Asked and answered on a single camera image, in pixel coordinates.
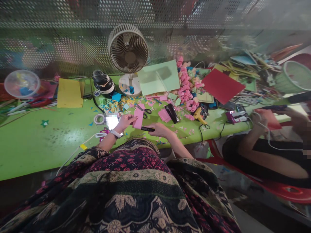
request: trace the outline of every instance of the scissors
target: scissors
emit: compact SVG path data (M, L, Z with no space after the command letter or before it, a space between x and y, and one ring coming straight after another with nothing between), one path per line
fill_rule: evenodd
M151 114L151 110L150 109L142 109L139 105L135 105L137 108L139 108L140 110L142 110L143 112L146 112L146 113L148 113L148 114ZM143 118L144 119L146 119L147 118L147 114L146 113L144 113L144 116L143 116Z

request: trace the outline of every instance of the metal mesh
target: metal mesh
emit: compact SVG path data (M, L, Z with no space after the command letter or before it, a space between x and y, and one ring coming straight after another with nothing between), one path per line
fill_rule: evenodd
M141 30L147 65L271 53L310 40L310 9L309 0L1 0L0 74L119 74L107 40L120 23Z

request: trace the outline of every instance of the red chair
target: red chair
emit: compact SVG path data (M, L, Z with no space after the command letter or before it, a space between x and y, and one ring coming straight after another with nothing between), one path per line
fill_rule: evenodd
M260 185L264 189L268 190L269 192L273 193L274 195L281 197L287 201L301 203L301 204L311 204L311 189L305 188L297 188L287 184L282 184L270 180L262 180L262 182L254 179L252 176L245 174L243 171L239 170L238 168L230 165L227 163L220 155L216 143L214 140L208 140L208 144L211 149L211 153L214 157L210 157L208 159L196 159L201 162L207 163L214 163L218 165L224 165L229 167L232 170L236 170L246 177L250 178L254 183Z

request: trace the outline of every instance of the black bottle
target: black bottle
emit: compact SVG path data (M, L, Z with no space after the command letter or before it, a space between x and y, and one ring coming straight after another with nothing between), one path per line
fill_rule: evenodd
M93 71L94 86L104 97L111 99L116 87L112 79L101 70Z

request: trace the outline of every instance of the white cable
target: white cable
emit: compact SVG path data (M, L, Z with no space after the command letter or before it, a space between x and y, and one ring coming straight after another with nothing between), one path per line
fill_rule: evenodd
M88 140L86 140L85 142L83 142L82 144L87 143L89 140L91 140L96 134L94 134L92 137L90 137ZM80 148L80 146L71 154L71 156L67 159L67 161L58 169L56 176L58 175L58 173L60 172L60 170L66 165L66 163L72 158L72 156L77 152L77 150Z
M199 65L200 63L204 63L204 68L203 69L205 69L205 62L203 62L203 61L200 61L198 64L196 64L194 68L196 68L197 65Z
M260 117L260 120L261 120L261 115L260 115L259 113L257 113L257 112L247 112L247 113L255 113L255 114L257 114L257 115ZM262 123L260 123L260 122L258 122L258 124L261 125L261 126L263 126L264 128L266 128L266 129L268 130L268 144L269 144L269 146L271 146L272 148L274 148L274 149L276 149L276 150L303 151L302 149L279 149L279 148L276 148L276 147L272 146L272 145L270 144L270 133L271 133L270 129L269 129L267 126L265 126L265 125L263 125Z

